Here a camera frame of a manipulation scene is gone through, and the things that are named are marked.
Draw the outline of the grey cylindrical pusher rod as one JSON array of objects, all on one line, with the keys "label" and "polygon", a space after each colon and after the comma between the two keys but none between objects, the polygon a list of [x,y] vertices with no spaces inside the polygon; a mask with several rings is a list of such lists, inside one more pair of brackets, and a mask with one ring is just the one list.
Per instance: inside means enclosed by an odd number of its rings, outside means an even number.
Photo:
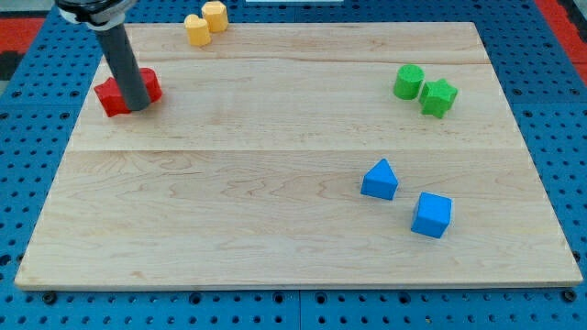
[{"label": "grey cylindrical pusher rod", "polygon": [[118,24],[94,33],[126,107],[130,111],[147,108],[151,103],[150,96],[124,25]]}]

